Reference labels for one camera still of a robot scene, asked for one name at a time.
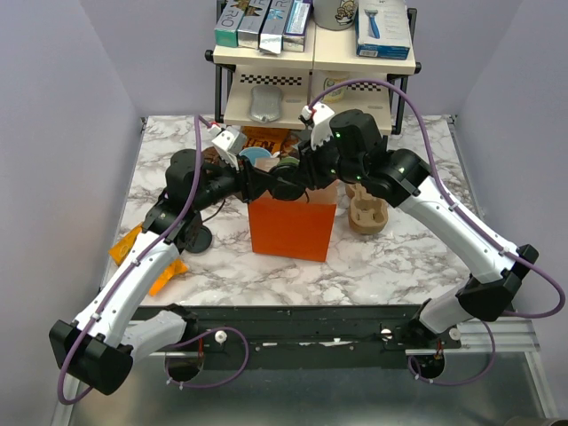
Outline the black plastic cup lid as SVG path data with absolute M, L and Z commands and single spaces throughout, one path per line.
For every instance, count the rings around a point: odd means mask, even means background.
M 298 174 L 299 166 L 295 160 L 281 161 L 276 166 L 271 168 L 270 171 L 278 171 L 284 178 L 288 178 L 296 185 L 277 185 L 269 190 L 272 198 L 280 201 L 296 201 L 307 195 L 306 186 L 301 181 L 301 176 Z

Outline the orange paper gift bag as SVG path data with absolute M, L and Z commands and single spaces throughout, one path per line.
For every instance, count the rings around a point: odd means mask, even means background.
M 325 262 L 337 205 L 337 183 L 296 201 L 264 192 L 248 205 L 252 250 L 260 255 Z

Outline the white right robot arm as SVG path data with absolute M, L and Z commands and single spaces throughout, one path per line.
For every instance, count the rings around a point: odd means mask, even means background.
M 464 284 L 422 305 L 408 326 L 414 345 L 429 347 L 455 324 L 494 321 L 505 312 L 529 272 L 522 261 L 538 258 L 535 248 L 518 247 L 502 237 L 492 246 L 488 237 L 493 231 L 444 185 L 436 184 L 419 155 L 387 148 L 372 115 L 358 109 L 337 114 L 317 103 L 305 106 L 301 119 L 312 127 L 309 140 L 298 147 L 299 169 L 309 188 L 322 189 L 336 180 L 359 184 L 426 226 L 469 268 Z

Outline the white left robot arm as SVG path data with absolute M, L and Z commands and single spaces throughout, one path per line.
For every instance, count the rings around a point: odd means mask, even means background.
M 286 165 L 263 171 L 244 156 L 237 156 L 231 166 L 205 162 L 200 150 L 174 153 L 165 172 L 166 186 L 119 269 L 73 321 L 59 320 L 51 328 L 49 339 L 60 369 L 58 385 L 72 375 L 109 395 L 122 385 L 144 350 L 171 344 L 179 351 L 190 349 L 197 330 L 172 308 L 148 321 L 136 335 L 125 331 L 156 280 L 199 241 L 203 209 L 232 195 L 245 202 L 263 193 L 295 200 L 305 189 L 292 176 Z

